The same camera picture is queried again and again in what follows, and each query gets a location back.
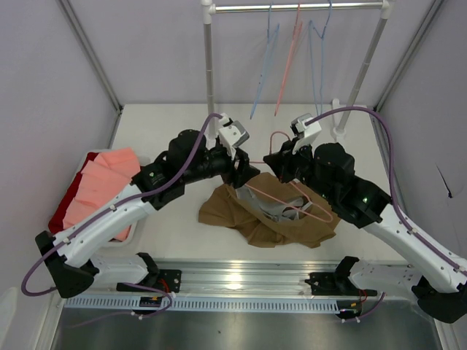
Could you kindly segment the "tan brown skirt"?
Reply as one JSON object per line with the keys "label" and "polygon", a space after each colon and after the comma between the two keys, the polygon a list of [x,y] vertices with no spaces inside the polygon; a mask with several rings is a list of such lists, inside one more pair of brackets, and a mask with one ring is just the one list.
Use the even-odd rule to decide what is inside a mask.
{"label": "tan brown skirt", "polygon": [[301,244],[313,249],[336,235],[340,219],[305,185],[261,173],[238,189],[216,188],[199,209],[198,221],[236,230],[260,248]]}

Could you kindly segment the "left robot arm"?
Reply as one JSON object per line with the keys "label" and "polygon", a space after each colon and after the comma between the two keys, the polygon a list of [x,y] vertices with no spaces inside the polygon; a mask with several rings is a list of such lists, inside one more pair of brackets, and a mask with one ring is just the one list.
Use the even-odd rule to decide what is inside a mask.
{"label": "left robot arm", "polygon": [[207,149],[201,132],[184,130],[88,220],[54,236],[40,233],[36,245],[59,295],[72,298],[104,285],[114,285],[120,292],[156,288],[161,272],[148,253],[105,258],[97,251],[124,229],[183,196],[188,184],[221,176],[224,183],[239,188],[257,176],[260,171],[240,148],[249,137],[232,124],[221,128],[215,146]]}

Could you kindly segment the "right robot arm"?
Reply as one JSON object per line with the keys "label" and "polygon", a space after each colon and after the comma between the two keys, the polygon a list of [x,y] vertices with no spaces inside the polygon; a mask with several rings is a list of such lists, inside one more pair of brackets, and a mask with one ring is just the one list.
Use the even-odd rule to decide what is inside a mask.
{"label": "right robot arm", "polygon": [[434,319],[453,324],[466,315],[466,260],[431,238],[402,212],[396,199],[355,175],[355,159],[338,143],[280,151],[264,157],[278,180],[298,180],[325,199],[338,218],[384,241],[407,262],[405,268],[346,256],[333,272],[334,288],[359,289],[416,303]]}

